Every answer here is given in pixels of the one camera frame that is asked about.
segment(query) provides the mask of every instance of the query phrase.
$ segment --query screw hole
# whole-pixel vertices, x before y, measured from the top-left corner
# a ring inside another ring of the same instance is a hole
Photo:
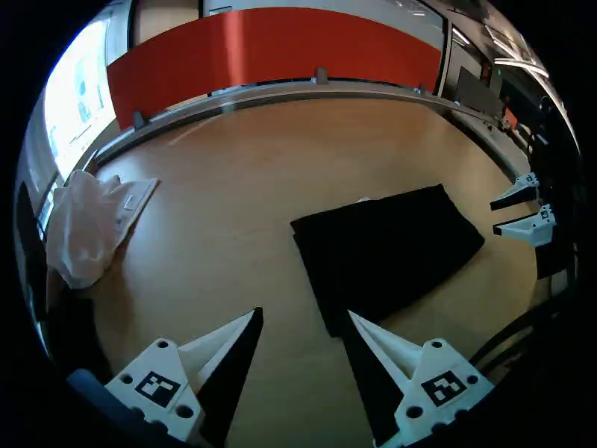
[[[131,411],[135,413],[138,417],[145,418],[145,413],[141,411],[139,408],[131,408]]]
[[[181,418],[191,418],[195,414],[187,405],[180,405],[176,408],[176,415]]]
[[[445,423],[435,423],[432,427],[431,427],[431,432],[437,432],[439,431],[441,428],[444,428],[445,426],[447,426]]]
[[[156,428],[159,432],[163,432],[164,434],[168,434],[168,426],[164,425],[159,420],[154,420],[150,423],[154,428]]]
[[[419,418],[423,415],[423,410],[419,406],[411,406],[406,410],[406,415],[409,418]]]

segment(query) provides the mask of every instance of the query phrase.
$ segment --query crumpled white towel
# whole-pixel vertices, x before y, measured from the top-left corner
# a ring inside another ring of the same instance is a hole
[[[69,186],[54,191],[46,244],[48,265],[72,289],[95,283],[157,183],[154,178],[121,184],[117,175],[101,182],[88,172],[73,172]]]

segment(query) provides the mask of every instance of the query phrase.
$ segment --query wall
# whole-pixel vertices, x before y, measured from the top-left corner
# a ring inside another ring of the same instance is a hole
[[[226,87],[310,78],[318,66],[331,78],[434,86],[440,59],[438,49],[381,23],[329,10],[268,7],[173,28],[114,61],[107,74],[116,118],[127,128],[134,111],[151,117]]]
[[[210,10],[226,6],[232,6],[233,10],[256,7],[313,7],[383,23],[442,51],[443,18],[414,0],[402,0],[400,4],[402,7],[388,0],[204,0],[203,14],[208,16]],[[414,16],[414,8],[424,11],[425,15]]]
[[[471,55],[452,40],[452,49],[450,51],[450,62],[448,64],[448,73],[446,74],[446,84],[444,86],[443,96],[453,98],[458,83],[460,68],[464,67],[474,76],[481,76],[481,65]]]
[[[199,18],[197,0],[139,0],[133,18],[132,46]]]

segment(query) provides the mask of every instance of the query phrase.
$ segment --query ceiling light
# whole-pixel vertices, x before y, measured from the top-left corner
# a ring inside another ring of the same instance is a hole
[[[520,67],[522,69],[539,73],[540,75],[549,78],[549,73],[547,73],[547,71],[543,67],[535,65],[532,62],[527,62],[526,60],[507,59],[505,57],[498,57],[493,62],[497,65],[509,65],[514,67]]]
[[[458,31],[456,28],[452,28],[452,33],[456,34],[460,39],[462,39],[467,45],[470,45],[471,41],[468,40],[466,37],[464,37],[464,34],[462,34],[460,31]]]

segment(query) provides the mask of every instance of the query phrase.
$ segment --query window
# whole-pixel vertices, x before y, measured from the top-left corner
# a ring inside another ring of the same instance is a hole
[[[116,118],[106,74],[109,24],[110,20],[105,19],[88,25],[66,49],[46,85],[46,131],[63,179]]]

